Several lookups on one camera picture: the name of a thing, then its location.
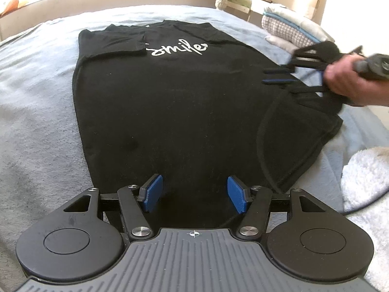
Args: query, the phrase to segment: blue gripper pad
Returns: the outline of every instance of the blue gripper pad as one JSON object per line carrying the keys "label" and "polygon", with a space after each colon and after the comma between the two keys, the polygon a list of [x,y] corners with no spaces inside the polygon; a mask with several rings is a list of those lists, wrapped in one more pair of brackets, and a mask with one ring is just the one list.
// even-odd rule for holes
{"label": "blue gripper pad", "polygon": [[162,194],[162,175],[158,175],[149,185],[143,186],[142,188],[146,188],[146,195],[144,200],[140,203],[142,210],[144,212],[151,212],[155,208],[155,205]]}
{"label": "blue gripper pad", "polygon": [[233,177],[228,177],[227,192],[238,213],[247,212],[248,204],[252,201],[250,189],[243,184],[239,184]]}

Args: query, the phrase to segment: light blue bedsheet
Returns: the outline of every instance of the light blue bedsheet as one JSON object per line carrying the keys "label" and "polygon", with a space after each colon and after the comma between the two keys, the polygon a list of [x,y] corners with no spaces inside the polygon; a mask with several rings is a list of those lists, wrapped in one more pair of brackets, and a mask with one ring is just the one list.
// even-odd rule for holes
{"label": "light blue bedsheet", "polygon": [[[92,186],[79,137],[71,79],[82,29],[146,25],[165,19],[210,22],[277,63],[289,54],[264,40],[265,31],[223,11],[190,6],[136,6],[61,18],[0,44],[0,287],[24,276],[14,254],[20,233]],[[310,84],[317,78],[310,78]],[[343,165],[358,150],[389,146],[389,132],[367,108],[345,107],[339,134],[298,180],[337,210],[343,208]]]}

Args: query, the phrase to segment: white towel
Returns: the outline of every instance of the white towel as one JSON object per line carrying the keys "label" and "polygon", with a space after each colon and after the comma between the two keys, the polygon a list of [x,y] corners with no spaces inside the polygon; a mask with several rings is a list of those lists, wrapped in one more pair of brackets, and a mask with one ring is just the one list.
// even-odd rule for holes
{"label": "white towel", "polygon": [[[344,209],[351,210],[382,194],[389,186],[389,148],[359,151],[343,168],[341,188]],[[348,217],[367,232],[374,257],[365,279],[382,292],[389,291],[389,196]]]}

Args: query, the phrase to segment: black t-shirt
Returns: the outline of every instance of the black t-shirt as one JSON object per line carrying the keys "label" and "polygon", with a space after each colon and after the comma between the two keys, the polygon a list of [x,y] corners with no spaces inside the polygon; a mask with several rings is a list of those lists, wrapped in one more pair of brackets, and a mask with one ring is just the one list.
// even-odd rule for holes
{"label": "black t-shirt", "polygon": [[228,176],[268,186],[262,158],[287,191],[342,124],[262,84],[277,65],[209,23],[83,30],[79,48],[73,97],[92,182],[112,193],[161,174],[153,227],[227,225]]}

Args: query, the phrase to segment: orange object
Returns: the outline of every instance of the orange object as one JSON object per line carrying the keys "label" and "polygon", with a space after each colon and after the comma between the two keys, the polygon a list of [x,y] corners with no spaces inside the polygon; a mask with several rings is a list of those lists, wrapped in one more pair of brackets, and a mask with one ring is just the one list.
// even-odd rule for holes
{"label": "orange object", "polygon": [[15,9],[18,8],[19,0],[11,0],[8,2],[7,6],[5,7],[4,11],[1,13],[1,16],[4,14],[7,14]]}
{"label": "orange object", "polygon": [[22,6],[25,6],[28,3],[27,0],[19,1],[18,9],[20,9]]}

